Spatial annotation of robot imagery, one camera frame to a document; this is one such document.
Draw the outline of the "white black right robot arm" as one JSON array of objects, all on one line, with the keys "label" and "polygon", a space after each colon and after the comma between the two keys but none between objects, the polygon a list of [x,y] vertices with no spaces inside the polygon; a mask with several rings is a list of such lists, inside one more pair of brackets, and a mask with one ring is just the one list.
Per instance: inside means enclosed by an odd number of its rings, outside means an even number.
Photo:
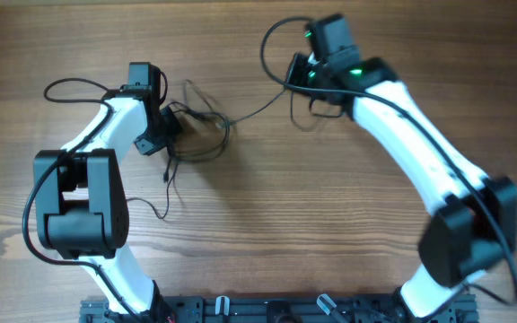
[{"label": "white black right robot arm", "polygon": [[517,187],[506,177],[489,177],[455,149],[383,59],[362,58],[343,15],[303,24],[311,53],[294,56],[285,87],[338,106],[370,133],[430,214],[417,245],[419,267],[392,306],[397,322],[426,322],[495,265],[514,267]]}]

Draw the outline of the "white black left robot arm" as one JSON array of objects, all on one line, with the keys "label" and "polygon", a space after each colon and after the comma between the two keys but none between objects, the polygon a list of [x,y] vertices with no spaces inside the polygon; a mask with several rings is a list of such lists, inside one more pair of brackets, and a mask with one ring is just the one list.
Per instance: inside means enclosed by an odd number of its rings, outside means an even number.
[{"label": "white black left robot arm", "polygon": [[103,315],[116,322],[172,322],[174,313],[139,266],[127,245],[128,199],[119,164],[131,148],[149,156],[174,153],[179,121],[163,106],[168,91],[164,72],[133,62],[118,89],[105,89],[100,111],[72,141],[42,150],[33,161],[34,187],[22,216],[29,251],[42,261],[29,233],[36,212],[39,243],[55,250],[58,266],[83,268],[106,296]]}]

